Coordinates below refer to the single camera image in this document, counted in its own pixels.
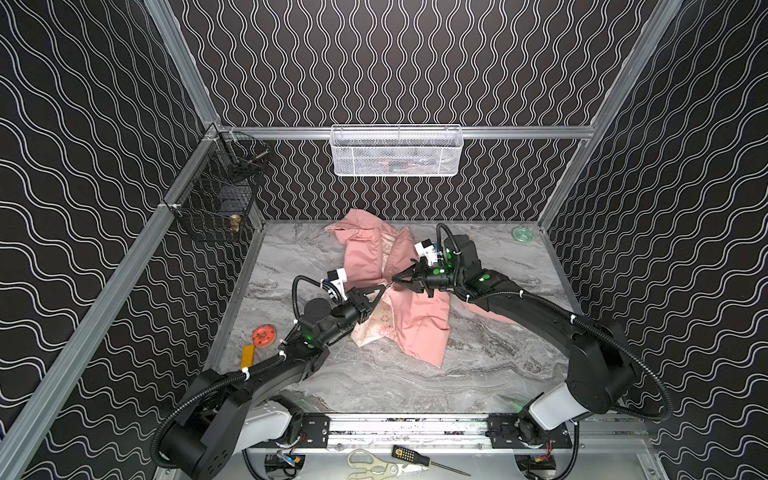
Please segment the pink zip-up jacket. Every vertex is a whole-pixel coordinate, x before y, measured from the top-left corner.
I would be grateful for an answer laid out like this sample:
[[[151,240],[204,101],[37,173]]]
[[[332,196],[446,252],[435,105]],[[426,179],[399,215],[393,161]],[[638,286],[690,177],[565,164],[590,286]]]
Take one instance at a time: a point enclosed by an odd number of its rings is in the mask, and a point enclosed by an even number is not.
[[[390,285],[393,275],[418,257],[409,228],[396,228],[364,210],[349,211],[326,231],[344,247],[347,287]],[[392,285],[370,318],[354,327],[351,338],[359,347],[387,338],[403,353],[441,367],[451,333],[449,316],[447,293],[430,298]]]

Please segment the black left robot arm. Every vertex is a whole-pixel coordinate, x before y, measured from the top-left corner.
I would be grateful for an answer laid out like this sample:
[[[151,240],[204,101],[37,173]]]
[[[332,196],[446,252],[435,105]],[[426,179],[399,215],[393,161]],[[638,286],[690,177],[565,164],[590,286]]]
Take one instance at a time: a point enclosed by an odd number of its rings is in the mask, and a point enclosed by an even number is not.
[[[386,290],[374,285],[351,288],[345,296],[335,293],[335,300],[314,298],[294,311],[294,326],[272,357],[230,373],[199,374],[157,427],[149,444],[151,460],[191,479],[213,479],[236,451],[284,438],[288,426],[273,434],[261,427],[260,439],[242,439],[251,408],[317,372],[330,347],[370,318]]]

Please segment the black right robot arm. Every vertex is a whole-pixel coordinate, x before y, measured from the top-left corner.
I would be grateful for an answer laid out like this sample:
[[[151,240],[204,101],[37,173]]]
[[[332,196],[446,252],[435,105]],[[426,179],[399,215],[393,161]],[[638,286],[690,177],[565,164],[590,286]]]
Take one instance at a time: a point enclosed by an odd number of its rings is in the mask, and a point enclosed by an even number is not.
[[[565,380],[526,404],[517,429],[527,442],[567,421],[609,411],[662,422],[673,412],[673,399],[662,379],[627,343],[617,323],[599,322],[566,310],[534,294],[509,276],[486,268],[466,235],[421,242],[418,259],[395,274],[393,282],[415,293],[450,293],[486,313],[508,319],[551,343],[568,360]],[[657,388],[658,411],[626,407],[622,398],[641,378]]]

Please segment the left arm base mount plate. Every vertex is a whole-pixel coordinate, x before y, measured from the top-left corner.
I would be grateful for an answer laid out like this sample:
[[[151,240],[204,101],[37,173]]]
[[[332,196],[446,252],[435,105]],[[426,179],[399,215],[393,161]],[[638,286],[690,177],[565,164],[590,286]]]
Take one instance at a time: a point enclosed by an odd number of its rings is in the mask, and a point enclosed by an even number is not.
[[[294,415],[287,430],[289,448],[323,449],[328,445],[331,418],[322,413]]]

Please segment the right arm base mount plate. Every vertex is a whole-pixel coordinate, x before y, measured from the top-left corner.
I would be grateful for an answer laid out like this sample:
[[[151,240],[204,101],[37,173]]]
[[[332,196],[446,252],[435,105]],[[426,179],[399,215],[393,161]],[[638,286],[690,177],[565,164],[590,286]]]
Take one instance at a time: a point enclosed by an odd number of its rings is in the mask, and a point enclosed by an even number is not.
[[[570,449],[571,436],[564,424],[545,430],[534,420],[518,414],[489,414],[485,436],[493,449]]]

